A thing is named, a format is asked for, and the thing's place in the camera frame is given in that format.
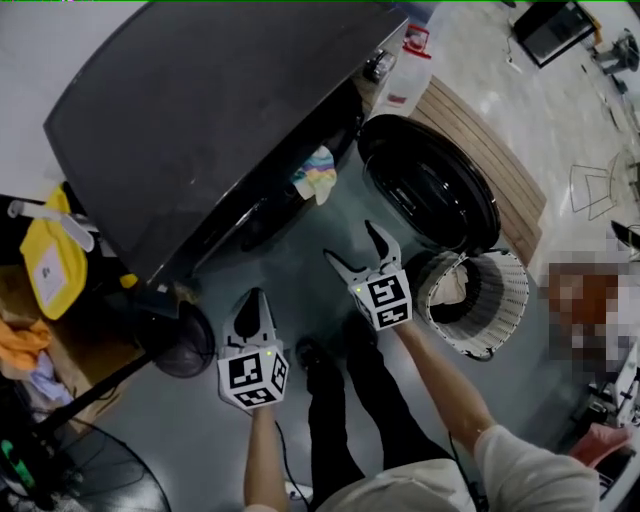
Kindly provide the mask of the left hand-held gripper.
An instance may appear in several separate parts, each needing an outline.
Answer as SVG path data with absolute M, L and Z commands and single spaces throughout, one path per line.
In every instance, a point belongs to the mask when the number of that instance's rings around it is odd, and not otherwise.
M 281 402 L 289 363 L 282 342 L 276 340 L 269 301 L 262 289 L 252 288 L 236 302 L 224 321 L 223 336 L 226 344 L 216 359 L 220 398 L 243 411 Z

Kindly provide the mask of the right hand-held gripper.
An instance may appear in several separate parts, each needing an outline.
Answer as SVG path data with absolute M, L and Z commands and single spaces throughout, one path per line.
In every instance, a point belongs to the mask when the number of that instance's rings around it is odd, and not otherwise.
M 365 221 L 380 263 L 352 267 L 334 251 L 324 249 L 326 261 L 349 287 L 357 308 L 376 331 L 395 327 L 412 319 L 413 301 L 406 272 L 402 269 L 401 248 L 382 226 Z

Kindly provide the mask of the cream cloth clothes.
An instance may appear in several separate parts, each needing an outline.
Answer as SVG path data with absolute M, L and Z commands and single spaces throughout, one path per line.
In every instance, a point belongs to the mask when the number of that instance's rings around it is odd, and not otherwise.
M 430 305 L 454 305 L 466 299 L 468 283 L 467 269 L 464 265 L 456 266 L 442 276 L 431 295 Z

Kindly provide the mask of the pastel multicolour clothes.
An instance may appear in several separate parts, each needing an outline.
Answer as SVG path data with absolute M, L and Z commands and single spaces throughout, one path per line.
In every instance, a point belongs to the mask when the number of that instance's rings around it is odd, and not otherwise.
M 294 173 L 292 184 L 304 200 L 314 198 L 323 205 L 337 182 L 334 157 L 331 151 L 320 146 Z

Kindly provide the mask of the white laundry basket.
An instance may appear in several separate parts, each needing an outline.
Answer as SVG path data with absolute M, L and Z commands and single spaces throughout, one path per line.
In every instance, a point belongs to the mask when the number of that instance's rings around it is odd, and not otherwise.
M 493 249 L 476 256 L 424 251 L 405 266 L 414 310 L 430 328 L 460 354 L 486 362 L 519 325 L 529 299 L 526 269 L 515 254 Z M 455 304 L 437 304 L 445 280 L 464 270 L 465 297 Z

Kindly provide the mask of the black washing machine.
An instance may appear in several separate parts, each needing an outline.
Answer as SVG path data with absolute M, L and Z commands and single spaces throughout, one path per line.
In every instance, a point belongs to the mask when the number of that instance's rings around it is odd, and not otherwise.
M 93 53 L 44 130 L 72 193 L 151 293 L 273 254 L 284 280 L 335 281 L 365 219 L 421 240 L 364 175 L 356 81 L 407 17 L 383 2 L 148 3 Z M 294 173 L 334 157 L 328 200 Z

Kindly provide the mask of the person's left forearm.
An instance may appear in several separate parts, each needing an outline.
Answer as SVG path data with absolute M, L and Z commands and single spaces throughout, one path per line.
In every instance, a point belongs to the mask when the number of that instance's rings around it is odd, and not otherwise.
M 246 508 L 288 512 L 289 499 L 280 462 L 279 434 L 270 406 L 253 410 L 243 484 Z

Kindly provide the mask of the person's right forearm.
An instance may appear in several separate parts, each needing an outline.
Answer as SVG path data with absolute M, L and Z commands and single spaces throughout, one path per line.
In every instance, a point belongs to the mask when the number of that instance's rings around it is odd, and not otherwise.
M 495 425 L 483 397 L 413 321 L 400 324 L 394 331 L 413 360 L 445 427 L 473 455 L 481 435 Z

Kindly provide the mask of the round black washer door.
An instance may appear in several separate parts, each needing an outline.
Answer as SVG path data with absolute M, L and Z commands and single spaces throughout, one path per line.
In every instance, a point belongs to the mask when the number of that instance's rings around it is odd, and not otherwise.
M 421 242 L 478 255 L 494 248 L 501 219 L 477 166 L 453 141 L 410 118 L 378 115 L 357 142 L 364 175 Z

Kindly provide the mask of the small grey metal part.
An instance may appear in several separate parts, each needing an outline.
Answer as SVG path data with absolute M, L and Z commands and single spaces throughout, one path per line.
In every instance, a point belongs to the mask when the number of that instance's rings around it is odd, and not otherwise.
M 374 84 L 380 84 L 391 72 L 395 63 L 394 54 L 379 48 L 366 61 L 362 71 L 363 77 Z

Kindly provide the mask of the large black floor fan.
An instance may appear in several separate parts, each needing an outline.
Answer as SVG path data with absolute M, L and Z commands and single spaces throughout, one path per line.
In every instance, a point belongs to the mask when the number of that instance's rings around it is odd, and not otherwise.
M 124 442 L 79 414 L 149 363 L 174 378 L 211 364 L 213 330 L 203 312 L 183 302 L 176 317 L 141 314 L 143 352 L 52 412 L 28 410 L 3 395 L 0 411 L 0 512 L 171 512 L 148 465 Z

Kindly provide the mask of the person's left black shoe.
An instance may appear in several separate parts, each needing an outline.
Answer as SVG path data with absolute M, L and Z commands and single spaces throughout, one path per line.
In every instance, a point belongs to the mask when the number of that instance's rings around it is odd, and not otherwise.
M 309 372 L 312 368 L 325 367 L 332 363 L 326 350 L 313 338 L 305 337 L 295 346 L 295 356 L 298 365 Z

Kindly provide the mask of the person's black shoe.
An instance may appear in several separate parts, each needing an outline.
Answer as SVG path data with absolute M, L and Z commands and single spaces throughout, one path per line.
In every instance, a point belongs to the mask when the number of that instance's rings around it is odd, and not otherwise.
M 349 351 L 364 348 L 376 349 L 378 336 L 363 315 L 357 312 L 349 314 L 342 324 L 344 343 Z
M 332 363 L 326 350 L 313 338 L 305 337 L 295 346 L 295 356 L 298 365 L 309 372 L 312 368 L 325 367 Z

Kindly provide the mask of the person's right black shoe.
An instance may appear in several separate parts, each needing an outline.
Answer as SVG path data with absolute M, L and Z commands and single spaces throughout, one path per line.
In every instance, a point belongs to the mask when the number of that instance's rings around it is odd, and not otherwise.
M 349 314 L 342 324 L 344 343 L 349 351 L 364 348 L 376 349 L 378 336 L 363 315 L 357 312 Z

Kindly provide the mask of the wooden slat platform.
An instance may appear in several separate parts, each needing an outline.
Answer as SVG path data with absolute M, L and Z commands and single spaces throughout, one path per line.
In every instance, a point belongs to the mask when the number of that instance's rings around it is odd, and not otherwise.
M 542 236 L 546 196 L 493 129 L 452 89 L 434 77 L 411 118 L 454 142 L 479 168 L 501 217 L 501 234 L 524 265 Z

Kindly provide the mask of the person's black trousers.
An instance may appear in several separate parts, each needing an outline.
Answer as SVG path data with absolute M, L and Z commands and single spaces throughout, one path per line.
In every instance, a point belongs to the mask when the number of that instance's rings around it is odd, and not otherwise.
M 361 405 L 379 431 L 385 470 L 450 457 L 422 431 L 377 348 L 348 350 L 346 368 Z M 332 359 L 330 365 L 306 372 L 306 377 L 311 395 L 311 510 L 317 511 L 332 495 L 365 475 L 348 449 L 345 383 L 337 364 Z

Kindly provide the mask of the brown cardboard box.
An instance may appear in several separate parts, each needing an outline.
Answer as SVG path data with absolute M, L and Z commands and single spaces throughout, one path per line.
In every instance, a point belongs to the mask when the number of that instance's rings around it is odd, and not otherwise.
M 38 307 L 26 271 L 17 265 L 0 266 L 0 319 L 14 329 L 26 329 L 42 320 L 51 331 L 46 351 L 57 379 L 73 400 L 142 355 L 135 337 L 107 308 L 93 302 L 74 305 L 58 320 Z M 61 408 L 40 393 L 21 371 L 0 359 L 0 376 L 17 382 L 26 392 L 27 407 L 37 420 Z

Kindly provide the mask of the pale lavender cloth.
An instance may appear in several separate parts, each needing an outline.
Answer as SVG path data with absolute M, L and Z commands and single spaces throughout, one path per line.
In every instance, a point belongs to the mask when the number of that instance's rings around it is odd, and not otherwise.
M 55 374 L 53 363 L 46 351 L 37 357 L 36 368 L 29 372 L 29 379 L 35 388 L 52 402 L 68 405 L 73 397 Z

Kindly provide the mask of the white folding hand cart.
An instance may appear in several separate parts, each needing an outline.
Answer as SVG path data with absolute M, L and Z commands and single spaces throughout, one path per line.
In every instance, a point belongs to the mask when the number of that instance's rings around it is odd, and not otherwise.
M 42 204 L 14 199 L 7 208 L 7 215 L 11 218 L 19 216 L 31 219 L 43 219 L 57 222 L 66 234 L 75 241 L 85 252 L 90 253 L 95 247 L 93 233 L 98 229 L 89 219 L 80 214 L 63 213 Z

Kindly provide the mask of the person's cream shirt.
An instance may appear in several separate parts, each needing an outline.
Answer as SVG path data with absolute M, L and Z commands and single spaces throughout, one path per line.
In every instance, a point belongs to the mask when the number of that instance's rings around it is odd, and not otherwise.
M 596 472 L 496 425 L 474 447 L 489 512 L 599 512 Z M 478 512 L 455 461 L 386 470 L 332 494 L 317 512 Z

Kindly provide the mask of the black glass door fridge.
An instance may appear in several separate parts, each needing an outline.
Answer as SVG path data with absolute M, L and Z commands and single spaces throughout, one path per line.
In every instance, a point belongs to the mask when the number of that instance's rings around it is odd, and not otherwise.
M 539 0 L 515 21 L 516 42 L 542 69 L 596 32 L 592 17 L 575 1 Z

